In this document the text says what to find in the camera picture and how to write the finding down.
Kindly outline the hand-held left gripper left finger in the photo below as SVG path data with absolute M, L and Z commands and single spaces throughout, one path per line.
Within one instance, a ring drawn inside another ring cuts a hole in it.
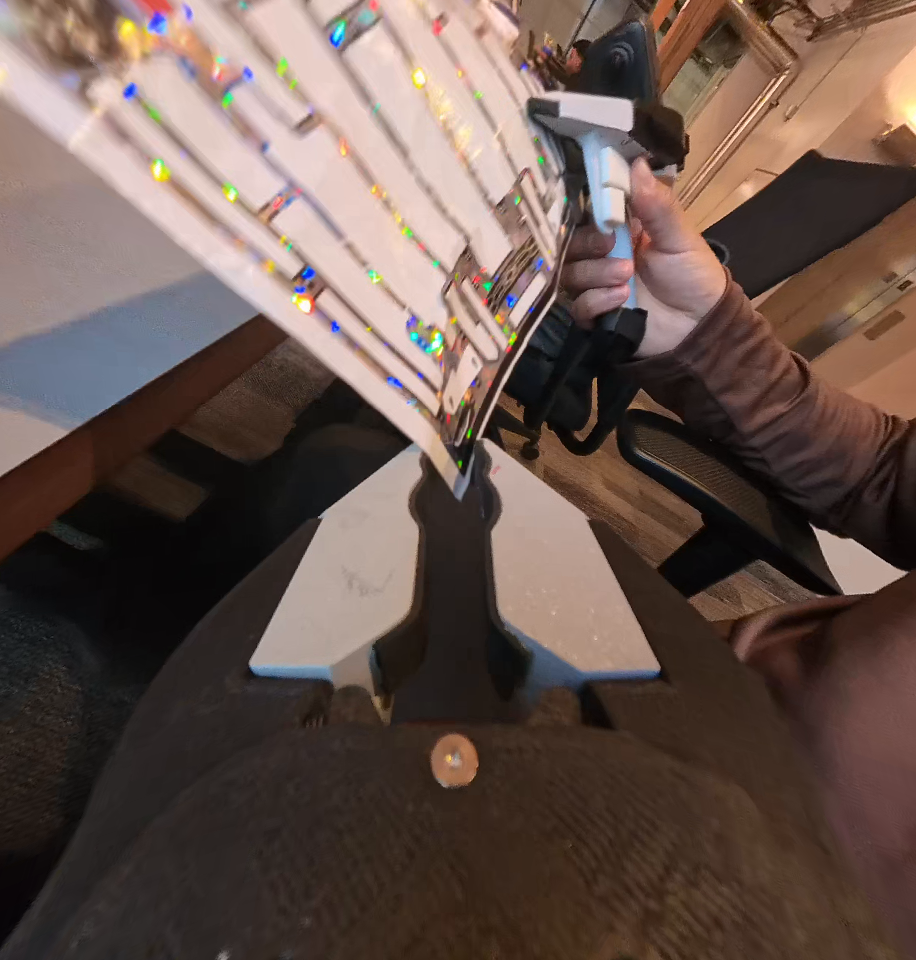
M 250 657 L 252 675 L 359 686 L 390 702 L 377 645 L 414 606 L 419 528 L 411 501 L 423 475 L 422 454 L 410 445 L 319 516 Z

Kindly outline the wall lamp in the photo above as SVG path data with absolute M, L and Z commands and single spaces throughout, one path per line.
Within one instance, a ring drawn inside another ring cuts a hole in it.
M 916 167 L 916 101 L 904 105 L 896 120 L 884 126 L 872 143 L 885 162 Z

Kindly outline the black mesh office chair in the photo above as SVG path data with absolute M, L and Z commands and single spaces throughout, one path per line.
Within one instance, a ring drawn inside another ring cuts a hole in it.
M 658 568 L 690 598 L 755 562 L 822 596 L 842 595 L 804 513 L 720 445 L 662 414 L 632 409 L 617 432 L 624 459 L 696 510 L 701 528 Z

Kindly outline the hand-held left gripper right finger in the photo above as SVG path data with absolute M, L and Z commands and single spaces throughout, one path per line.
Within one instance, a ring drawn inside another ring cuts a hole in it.
M 527 682 L 650 681 L 660 665 L 588 517 L 491 440 L 485 479 L 498 619 Z

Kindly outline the person's right forearm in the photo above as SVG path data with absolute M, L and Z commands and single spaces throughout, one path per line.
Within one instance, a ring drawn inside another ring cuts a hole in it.
M 916 417 L 816 376 L 724 277 L 715 306 L 672 350 L 635 362 L 633 377 L 811 523 L 916 570 Z

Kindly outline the person's right hand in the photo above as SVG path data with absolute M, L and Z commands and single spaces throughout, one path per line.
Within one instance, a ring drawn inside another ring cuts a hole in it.
M 560 285 L 571 316 L 584 330 L 608 312 L 643 303 L 646 324 L 634 359 L 675 349 L 718 304 L 728 286 L 725 267 L 683 216 L 672 187 L 643 157 L 631 166 L 627 225 L 620 236 L 593 224 L 571 240 Z

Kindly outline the holographic sticker sheet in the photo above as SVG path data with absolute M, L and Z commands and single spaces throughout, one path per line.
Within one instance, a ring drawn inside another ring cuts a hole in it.
M 0 98 L 461 498 L 569 200 L 494 2 L 0 2 Z

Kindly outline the wood framed glass partition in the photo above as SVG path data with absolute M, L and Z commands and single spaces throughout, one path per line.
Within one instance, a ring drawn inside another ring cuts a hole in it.
M 691 154 L 680 175 L 685 208 L 699 198 L 774 110 L 800 57 L 767 18 L 768 2 L 682 2 L 659 45 L 661 82 L 684 108 Z

